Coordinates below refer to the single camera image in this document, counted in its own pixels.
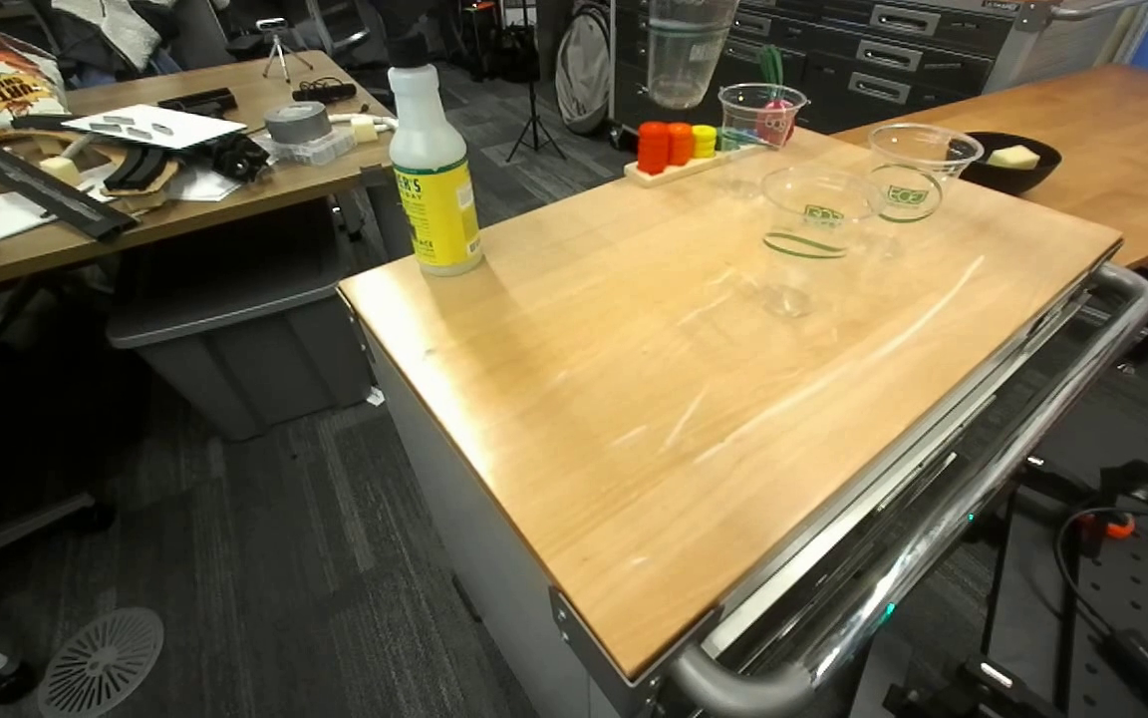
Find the white yellow spray bottle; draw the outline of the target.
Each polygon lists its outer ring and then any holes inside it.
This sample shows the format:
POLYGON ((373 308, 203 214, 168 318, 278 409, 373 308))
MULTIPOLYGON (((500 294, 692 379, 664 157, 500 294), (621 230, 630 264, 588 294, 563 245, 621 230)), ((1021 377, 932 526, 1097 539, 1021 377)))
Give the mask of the white yellow spray bottle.
POLYGON ((430 64, 393 70, 401 129, 393 163, 411 224, 417 261, 434 274, 471 270, 479 264, 479 206, 471 157, 447 120, 440 71, 430 64))

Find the snack bag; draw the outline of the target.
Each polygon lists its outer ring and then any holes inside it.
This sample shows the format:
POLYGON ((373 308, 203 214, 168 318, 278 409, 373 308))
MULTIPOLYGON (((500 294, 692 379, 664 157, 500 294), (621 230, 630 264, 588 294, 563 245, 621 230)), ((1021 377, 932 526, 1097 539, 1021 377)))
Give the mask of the snack bag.
POLYGON ((51 54, 0 34, 0 129, 17 116, 66 116, 66 71, 51 54))

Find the black drawer cabinet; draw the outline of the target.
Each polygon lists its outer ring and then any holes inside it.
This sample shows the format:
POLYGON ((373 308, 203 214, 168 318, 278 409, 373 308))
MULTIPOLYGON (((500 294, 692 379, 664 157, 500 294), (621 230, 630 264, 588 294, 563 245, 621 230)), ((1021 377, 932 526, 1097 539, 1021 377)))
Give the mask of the black drawer cabinet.
POLYGON ((783 71, 808 95, 803 123, 842 133, 983 95, 1013 36, 987 0, 742 0, 713 89, 783 71))

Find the orange handled clamp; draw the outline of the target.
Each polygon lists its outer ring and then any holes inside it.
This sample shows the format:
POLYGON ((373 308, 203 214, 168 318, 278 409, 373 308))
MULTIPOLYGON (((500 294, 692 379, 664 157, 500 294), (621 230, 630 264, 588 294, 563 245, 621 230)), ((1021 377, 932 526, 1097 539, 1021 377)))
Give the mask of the orange handled clamp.
POLYGON ((1129 539, 1137 539, 1137 516, 1129 516, 1129 510, 1091 510, 1091 516, 1084 516, 1081 534, 1091 539, 1091 543, 1129 543, 1129 539))

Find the red radish toy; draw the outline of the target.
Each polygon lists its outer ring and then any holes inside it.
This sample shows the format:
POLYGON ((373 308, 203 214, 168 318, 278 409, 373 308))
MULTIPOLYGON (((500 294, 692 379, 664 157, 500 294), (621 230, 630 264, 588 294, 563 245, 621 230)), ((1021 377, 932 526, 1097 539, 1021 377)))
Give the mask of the red radish toy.
POLYGON ((786 55, 773 46, 757 48, 757 139, 783 147, 793 135, 793 89, 786 83, 786 55))

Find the grey waste bin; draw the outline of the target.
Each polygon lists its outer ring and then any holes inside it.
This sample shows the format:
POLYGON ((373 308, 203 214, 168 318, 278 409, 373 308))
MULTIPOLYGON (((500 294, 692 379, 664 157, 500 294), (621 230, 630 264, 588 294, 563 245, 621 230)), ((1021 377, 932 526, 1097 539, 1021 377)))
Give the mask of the grey waste bin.
POLYGON ((369 399, 373 369, 337 285, 329 270, 139 288, 107 318, 107 343, 139 357, 221 437, 254 439, 369 399))

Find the white paper sheet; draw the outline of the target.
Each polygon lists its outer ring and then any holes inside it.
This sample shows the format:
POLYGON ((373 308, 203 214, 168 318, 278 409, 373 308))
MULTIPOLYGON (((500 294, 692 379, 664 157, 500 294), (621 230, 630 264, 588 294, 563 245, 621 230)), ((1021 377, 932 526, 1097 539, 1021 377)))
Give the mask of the white paper sheet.
POLYGON ((76 116, 72 133, 183 152, 183 147, 230 135, 234 120, 175 113, 161 104, 127 104, 127 108, 76 116))

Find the grey tape roll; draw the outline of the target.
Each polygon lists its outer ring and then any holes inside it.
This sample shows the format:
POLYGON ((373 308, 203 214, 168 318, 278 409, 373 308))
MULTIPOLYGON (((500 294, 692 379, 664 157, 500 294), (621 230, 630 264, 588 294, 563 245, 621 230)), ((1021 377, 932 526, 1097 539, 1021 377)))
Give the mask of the grey tape roll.
POLYGON ((329 108, 320 99, 290 99, 276 108, 265 129, 276 144, 312 144, 330 133, 329 108))

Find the clear plastic cup green logo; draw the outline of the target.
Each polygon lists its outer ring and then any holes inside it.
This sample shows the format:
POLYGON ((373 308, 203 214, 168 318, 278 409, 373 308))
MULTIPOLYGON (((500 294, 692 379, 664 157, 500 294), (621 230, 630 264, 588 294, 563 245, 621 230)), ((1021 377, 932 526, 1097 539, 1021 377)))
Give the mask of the clear plastic cup green logo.
POLYGON ((852 173, 786 163, 762 179, 769 308, 786 318, 844 324, 859 308, 867 195, 852 173))

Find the black plate with food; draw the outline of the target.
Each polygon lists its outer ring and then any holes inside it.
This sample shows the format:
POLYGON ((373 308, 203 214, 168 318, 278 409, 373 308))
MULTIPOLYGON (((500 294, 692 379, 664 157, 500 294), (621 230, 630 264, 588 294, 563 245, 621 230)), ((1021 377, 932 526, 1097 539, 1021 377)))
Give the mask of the black plate with food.
POLYGON ((1034 135, 977 133, 983 161, 965 169, 975 184, 1026 195, 1060 169, 1060 152, 1034 135))

